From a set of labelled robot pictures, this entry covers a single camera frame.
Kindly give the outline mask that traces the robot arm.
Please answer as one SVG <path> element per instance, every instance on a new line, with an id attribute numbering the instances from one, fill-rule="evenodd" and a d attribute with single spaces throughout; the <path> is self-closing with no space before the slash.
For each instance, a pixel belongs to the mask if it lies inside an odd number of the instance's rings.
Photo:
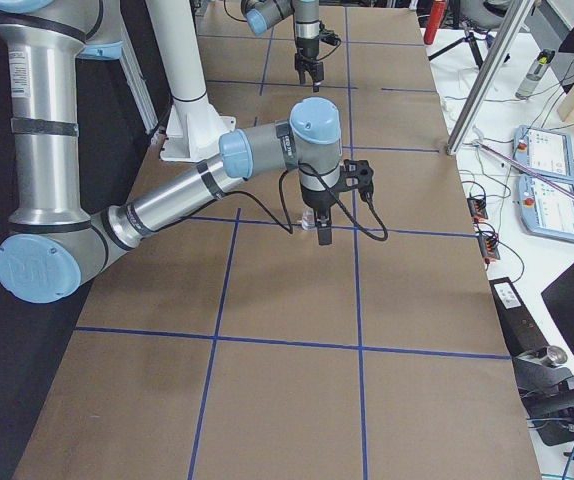
<path id="1" fill-rule="evenodd" d="M 305 77 L 312 80 L 312 90 L 319 92 L 324 80 L 323 61 L 318 59 L 321 40 L 319 2 L 315 0 L 267 0 L 242 1 L 241 13 L 256 36 L 260 36 L 278 23 L 291 18 L 296 47 L 294 68 L 299 83 L 305 84 Z"/>
<path id="2" fill-rule="evenodd" d="M 101 198 L 79 160 L 81 60 L 135 64 L 117 1 L 0 1 L 8 53 L 18 204 L 0 244 L 0 284 L 20 300 L 65 299 L 143 240 L 241 193 L 264 173 L 296 172 L 318 241 L 331 241 L 332 206 L 346 170 L 338 107 L 314 95 L 287 118 L 238 128 L 212 105 L 191 6 L 146 5 L 169 87 L 170 159 L 187 169 L 134 200 Z"/>

